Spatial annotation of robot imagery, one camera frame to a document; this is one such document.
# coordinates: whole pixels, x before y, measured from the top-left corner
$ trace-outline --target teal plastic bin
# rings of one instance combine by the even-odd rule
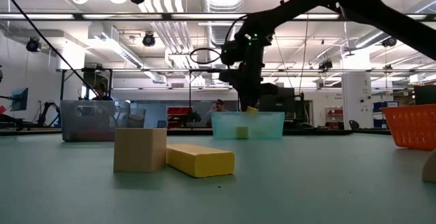
[[[284,121],[284,112],[213,112],[213,137],[277,140],[283,135]]]

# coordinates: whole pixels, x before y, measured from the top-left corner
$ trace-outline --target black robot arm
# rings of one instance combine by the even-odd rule
[[[269,36],[279,25],[317,6],[326,7],[348,20],[377,27],[436,60],[436,48],[429,40],[436,39],[436,31],[393,10],[381,0],[289,0],[274,9],[249,14],[235,40],[222,47],[223,64],[241,62],[239,69],[221,71],[219,79],[229,82],[238,91],[243,111],[247,106],[254,106],[262,95],[277,92],[275,85],[261,84],[263,50],[270,45]]]
[[[254,33],[267,36],[279,25],[317,6],[326,7],[354,22],[377,27],[436,60],[436,48],[429,41],[436,39],[436,31],[395,11],[381,0],[289,0],[274,9],[248,15],[235,38]]]

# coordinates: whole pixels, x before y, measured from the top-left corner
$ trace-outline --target white pillar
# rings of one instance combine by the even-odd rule
[[[68,61],[68,63],[74,69],[81,69],[84,67],[85,49],[78,46],[73,42],[66,42],[62,49],[59,50],[62,56]],[[69,69],[68,65],[58,57],[58,68]],[[67,78],[72,72],[67,72],[65,78]],[[76,76],[71,75],[64,84],[63,99],[78,99],[81,94],[83,82]]]
[[[370,69],[369,53],[355,52],[343,56],[344,69]],[[349,121],[359,124],[361,129],[373,127],[373,104],[371,101],[371,75],[369,72],[350,72],[342,75],[344,128],[351,129]]]

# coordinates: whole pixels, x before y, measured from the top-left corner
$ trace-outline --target table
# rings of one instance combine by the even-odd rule
[[[436,185],[420,178],[430,152],[389,135],[168,141],[232,150],[236,173],[113,174],[111,142],[3,137],[0,223],[436,223]]]

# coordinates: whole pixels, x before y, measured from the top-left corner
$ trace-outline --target monitor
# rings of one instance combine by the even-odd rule
[[[277,95],[263,95],[259,101],[260,112],[285,112],[286,116],[295,114],[294,88],[279,88]]]
[[[11,92],[12,111],[23,111],[27,109],[27,96],[29,88],[16,89]]]
[[[415,104],[436,104],[436,85],[415,86]]]

